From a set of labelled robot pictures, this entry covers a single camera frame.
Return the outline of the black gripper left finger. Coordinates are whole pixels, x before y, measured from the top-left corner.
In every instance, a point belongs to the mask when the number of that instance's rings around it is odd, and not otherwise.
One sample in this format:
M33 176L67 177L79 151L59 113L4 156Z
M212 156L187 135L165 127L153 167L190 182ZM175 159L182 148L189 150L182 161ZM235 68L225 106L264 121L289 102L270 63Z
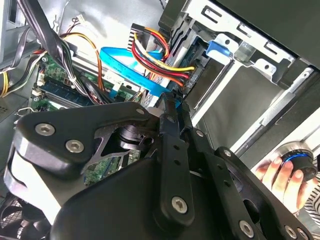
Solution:
M17 122L6 174L13 174L15 161L26 164L21 190L29 190L53 226L68 200L123 169L148 159L161 165L180 160L188 172L177 186L168 186L171 173L161 175L156 222L188 227L195 209L180 106L164 93L158 117L136 102L27 114Z

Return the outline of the bare human hand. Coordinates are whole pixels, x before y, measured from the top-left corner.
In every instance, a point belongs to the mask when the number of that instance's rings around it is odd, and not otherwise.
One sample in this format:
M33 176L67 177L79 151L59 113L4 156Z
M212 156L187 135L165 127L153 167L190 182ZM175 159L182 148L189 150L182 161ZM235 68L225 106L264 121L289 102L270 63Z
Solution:
M254 175L291 213L301 209L299 192L304 174L301 170L293 172L291 161L284 162L277 157L259 166Z

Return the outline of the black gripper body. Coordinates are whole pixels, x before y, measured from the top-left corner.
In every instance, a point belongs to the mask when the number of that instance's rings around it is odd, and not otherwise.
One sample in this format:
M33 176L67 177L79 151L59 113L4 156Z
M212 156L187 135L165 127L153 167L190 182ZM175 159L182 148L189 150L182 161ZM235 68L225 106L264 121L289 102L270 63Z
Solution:
M52 240L234 240L237 224L228 221L211 183L190 174L194 220L183 227L156 221L162 173L169 187L188 169L178 159L167 164L146 159L76 194L61 208Z

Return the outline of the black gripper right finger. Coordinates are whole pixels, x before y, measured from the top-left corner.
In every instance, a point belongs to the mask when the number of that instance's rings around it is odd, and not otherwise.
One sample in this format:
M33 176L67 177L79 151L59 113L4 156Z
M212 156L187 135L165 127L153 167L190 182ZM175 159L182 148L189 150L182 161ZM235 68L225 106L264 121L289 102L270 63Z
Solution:
M189 144L191 170L203 174L204 191L195 209L210 214L204 221L215 240L311 240L312 234L226 147L213 149L192 127L190 108L179 107L182 136Z

